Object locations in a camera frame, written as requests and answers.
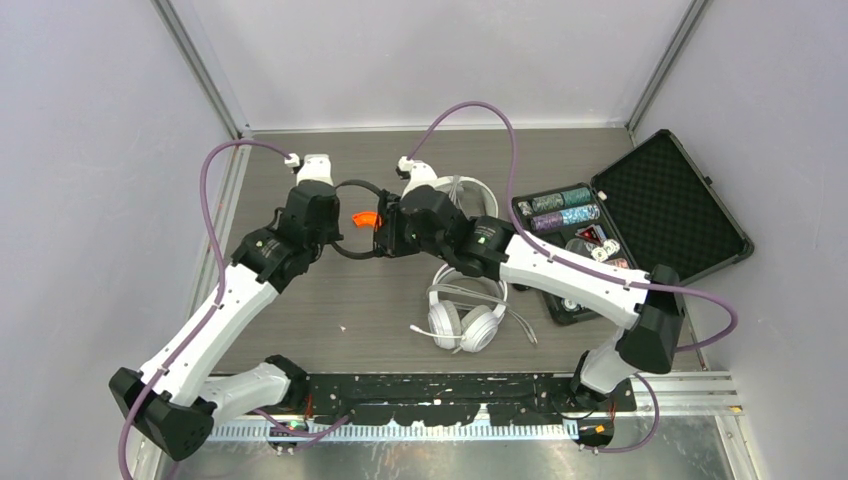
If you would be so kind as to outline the black on-ear headphones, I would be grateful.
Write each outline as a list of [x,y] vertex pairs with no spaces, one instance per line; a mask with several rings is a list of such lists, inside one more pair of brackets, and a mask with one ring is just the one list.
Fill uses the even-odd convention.
[[[383,200],[384,197],[387,195],[386,190],[377,187],[371,182],[361,179],[345,180],[343,182],[340,182],[336,186],[336,189],[346,186],[355,186],[368,190],[369,192],[373,193],[379,200]],[[374,233],[377,233],[378,229],[382,226],[382,216],[378,211],[363,211],[355,213],[352,215],[352,221],[357,228],[370,227]],[[380,258],[383,256],[383,253],[380,251],[376,240],[372,241],[372,248],[366,252],[354,252],[347,250],[341,247],[337,241],[331,242],[331,246],[338,254],[340,254],[344,258],[351,260],[369,260],[374,258]]]

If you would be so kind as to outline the large white grey headphones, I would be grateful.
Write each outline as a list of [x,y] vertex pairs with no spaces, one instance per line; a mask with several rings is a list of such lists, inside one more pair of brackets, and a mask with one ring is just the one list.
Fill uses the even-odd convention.
[[450,201],[467,216],[499,217],[497,197],[488,185],[476,178],[462,175],[439,177],[434,189],[447,194]]

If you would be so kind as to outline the small white headphones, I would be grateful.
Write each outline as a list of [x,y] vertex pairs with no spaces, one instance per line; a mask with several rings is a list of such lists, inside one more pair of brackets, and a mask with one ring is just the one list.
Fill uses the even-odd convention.
[[447,264],[434,274],[426,297],[427,329],[411,325],[410,330],[453,353],[483,350],[496,336],[508,310],[505,282],[468,277]]

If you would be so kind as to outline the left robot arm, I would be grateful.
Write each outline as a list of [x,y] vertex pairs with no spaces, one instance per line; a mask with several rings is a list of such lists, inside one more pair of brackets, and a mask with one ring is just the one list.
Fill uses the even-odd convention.
[[272,222],[243,238],[223,283],[178,334],[139,370],[121,367],[111,377],[125,419],[172,460],[193,455],[214,427],[245,413],[275,406],[293,414],[305,405],[307,374],[281,355],[225,379],[209,375],[246,326],[340,239],[339,211],[334,186],[299,182]]

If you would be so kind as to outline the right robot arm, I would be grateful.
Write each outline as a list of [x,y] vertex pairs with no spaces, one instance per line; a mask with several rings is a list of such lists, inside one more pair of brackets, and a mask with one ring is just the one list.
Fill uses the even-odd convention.
[[428,253],[468,277],[571,299],[615,323],[617,332],[584,353],[572,376],[569,395],[584,410],[598,409],[635,373],[672,369],[684,309],[668,267],[646,273],[580,257],[497,217],[467,216],[428,185],[384,195],[374,241],[383,256]]

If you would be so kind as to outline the orange curved plastic piece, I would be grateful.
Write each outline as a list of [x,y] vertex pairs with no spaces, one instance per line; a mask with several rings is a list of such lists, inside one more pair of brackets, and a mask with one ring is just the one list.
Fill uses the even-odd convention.
[[358,229],[370,228],[374,231],[382,226],[382,216],[376,211],[362,211],[351,216],[354,226]]

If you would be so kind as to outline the purple poker chip row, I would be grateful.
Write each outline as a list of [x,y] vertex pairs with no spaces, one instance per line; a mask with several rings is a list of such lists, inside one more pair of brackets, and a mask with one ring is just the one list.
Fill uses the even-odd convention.
[[560,211],[554,211],[532,217],[530,225],[534,232],[553,230],[565,225],[565,219]]

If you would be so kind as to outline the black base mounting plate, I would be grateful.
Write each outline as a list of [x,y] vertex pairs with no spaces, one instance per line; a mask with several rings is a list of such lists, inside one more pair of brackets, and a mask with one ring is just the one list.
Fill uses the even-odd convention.
[[345,416],[357,426],[467,426],[480,413],[492,426],[552,425],[590,412],[570,387],[569,374],[554,373],[312,374],[299,404],[261,410],[309,413],[320,425]]

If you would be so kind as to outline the white five poker chip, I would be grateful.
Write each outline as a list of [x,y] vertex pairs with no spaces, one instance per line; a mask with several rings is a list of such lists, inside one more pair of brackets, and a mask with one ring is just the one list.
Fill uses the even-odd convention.
[[578,311],[581,309],[581,305],[571,299],[563,298],[561,300],[561,305],[565,310],[570,312]]

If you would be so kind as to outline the blue poker chip row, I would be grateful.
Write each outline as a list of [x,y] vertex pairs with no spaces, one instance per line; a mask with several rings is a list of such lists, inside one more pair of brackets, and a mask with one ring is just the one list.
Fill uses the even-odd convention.
[[598,219],[601,209],[597,204],[591,203],[563,209],[560,215],[564,225],[575,225]]

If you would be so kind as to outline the red black triangular button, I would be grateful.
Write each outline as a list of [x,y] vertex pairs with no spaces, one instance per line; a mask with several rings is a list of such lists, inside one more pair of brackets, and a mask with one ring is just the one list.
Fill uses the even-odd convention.
[[595,245],[602,245],[607,240],[603,228],[597,224],[578,229],[575,236]]

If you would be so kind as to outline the white ten poker chip stack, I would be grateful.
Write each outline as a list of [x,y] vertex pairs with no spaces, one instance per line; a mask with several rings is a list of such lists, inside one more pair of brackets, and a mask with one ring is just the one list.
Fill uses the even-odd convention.
[[612,256],[616,255],[621,249],[621,245],[617,240],[606,239],[600,246],[596,246],[591,251],[591,257],[597,262],[606,262]]

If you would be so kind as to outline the black poker chip case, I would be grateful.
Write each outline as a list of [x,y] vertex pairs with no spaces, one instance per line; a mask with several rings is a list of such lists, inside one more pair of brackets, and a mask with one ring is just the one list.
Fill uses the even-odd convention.
[[[601,209],[598,219],[534,232],[532,217],[586,204]],[[511,206],[522,226],[540,240],[594,260],[600,246],[575,236],[578,229],[600,225],[620,251],[607,265],[652,271],[672,268],[690,284],[754,252],[754,243],[669,130],[657,131],[589,181],[517,195]]]

